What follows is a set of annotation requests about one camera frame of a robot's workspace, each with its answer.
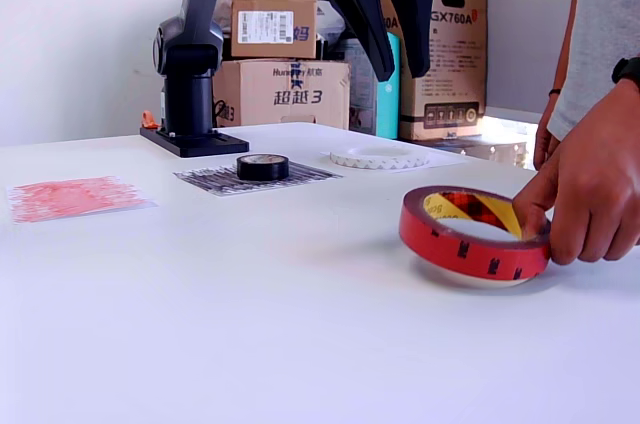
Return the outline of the person's right hand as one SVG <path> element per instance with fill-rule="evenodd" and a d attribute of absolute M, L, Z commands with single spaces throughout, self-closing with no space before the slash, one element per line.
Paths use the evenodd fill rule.
<path fill-rule="evenodd" d="M 548 130 L 548 124 L 555 109 L 559 94 L 556 89 L 549 94 L 549 100 L 541 116 L 535 136 L 533 166 L 539 171 L 557 148 L 559 141 Z"/>

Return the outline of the person's left hand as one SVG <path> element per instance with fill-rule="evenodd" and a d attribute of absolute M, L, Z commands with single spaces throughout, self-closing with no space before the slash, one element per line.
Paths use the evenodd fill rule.
<path fill-rule="evenodd" d="M 552 260 L 619 260 L 639 243 L 639 87 L 622 79 L 559 144 L 516 195 L 523 231 L 546 212 Z"/>

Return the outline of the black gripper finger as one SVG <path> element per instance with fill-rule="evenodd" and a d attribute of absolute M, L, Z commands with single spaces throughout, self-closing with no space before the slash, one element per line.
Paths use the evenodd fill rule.
<path fill-rule="evenodd" d="M 379 81 L 395 71 L 380 0 L 329 0 L 359 40 Z"/>
<path fill-rule="evenodd" d="M 430 69 L 432 3 L 433 0 L 399 0 L 397 12 L 413 77 L 423 77 Z"/>

